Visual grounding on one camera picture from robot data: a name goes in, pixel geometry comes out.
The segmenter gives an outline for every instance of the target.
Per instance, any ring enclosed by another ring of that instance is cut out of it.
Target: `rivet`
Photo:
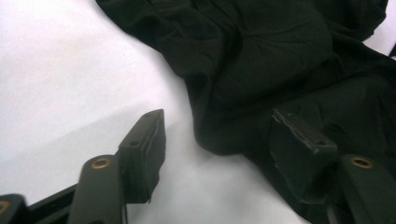
[[[359,166],[360,168],[372,169],[374,167],[372,162],[361,157],[353,157],[350,161],[352,164]]]
[[[103,169],[106,168],[108,165],[110,165],[110,160],[109,159],[98,159],[96,161],[94,161],[91,164],[92,169]]]
[[[9,208],[10,203],[8,201],[0,201],[0,215],[5,213]]]

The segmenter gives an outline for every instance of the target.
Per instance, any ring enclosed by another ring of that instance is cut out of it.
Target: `brass rivet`
[[[0,215],[7,211],[10,203],[8,201],[0,201]]]
[[[92,169],[103,169],[110,165],[109,159],[98,159],[91,164]]]
[[[359,166],[360,168],[372,169],[374,167],[372,162],[361,157],[353,157],[350,161],[352,164]]]

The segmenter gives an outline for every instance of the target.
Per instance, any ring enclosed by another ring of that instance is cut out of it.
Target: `black fabric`
[[[369,156],[396,176],[396,62],[361,43],[388,1],[97,2],[184,78],[203,148],[264,167],[271,111],[282,107],[329,135],[340,154]]]

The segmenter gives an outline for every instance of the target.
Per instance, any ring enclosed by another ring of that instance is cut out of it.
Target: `white surface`
[[[393,47],[395,9],[390,0],[392,17],[368,46]],[[92,0],[0,2],[0,195],[32,204],[75,184],[85,161],[114,154],[158,108],[161,181],[151,204],[129,206],[131,223],[304,223],[247,160],[197,146],[182,80]]]

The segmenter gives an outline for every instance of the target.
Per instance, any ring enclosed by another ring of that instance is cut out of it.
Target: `black plastic part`
[[[275,109],[269,147],[275,166],[302,203],[323,203],[325,168],[335,161],[337,145],[298,115]]]
[[[66,223],[75,190],[76,185],[29,206],[28,222],[40,224]]]
[[[27,214],[23,197],[19,194],[0,196],[0,223],[20,224]]]
[[[146,203],[157,186],[165,160],[163,110],[151,111],[126,135],[116,153],[126,203]]]
[[[335,203],[326,204],[327,218],[330,224],[351,224],[355,223],[355,219],[349,211],[340,208]]]
[[[118,159],[111,155],[93,158],[82,168],[67,223],[127,223],[122,198]]]
[[[338,171],[357,224],[396,223],[396,182],[380,164],[363,156],[345,155]]]

